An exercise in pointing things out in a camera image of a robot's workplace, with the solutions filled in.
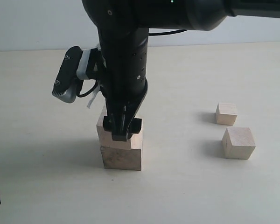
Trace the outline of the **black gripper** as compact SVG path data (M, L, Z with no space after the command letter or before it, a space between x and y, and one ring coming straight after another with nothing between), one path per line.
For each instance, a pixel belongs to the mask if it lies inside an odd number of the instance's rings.
M148 28L129 32L98 28L102 56L108 76L105 78L107 115L103 128L113 141L128 141L142 129L142 119L128 109L139 108L147 93Z

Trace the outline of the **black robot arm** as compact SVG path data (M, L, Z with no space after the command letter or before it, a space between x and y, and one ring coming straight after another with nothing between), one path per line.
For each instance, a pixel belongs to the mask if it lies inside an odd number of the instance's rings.
M98 29L98 73L114 141L141 130L135 115L147 93L146 64L151 28L210 31L226 17L280 18L280 0L85 0Z

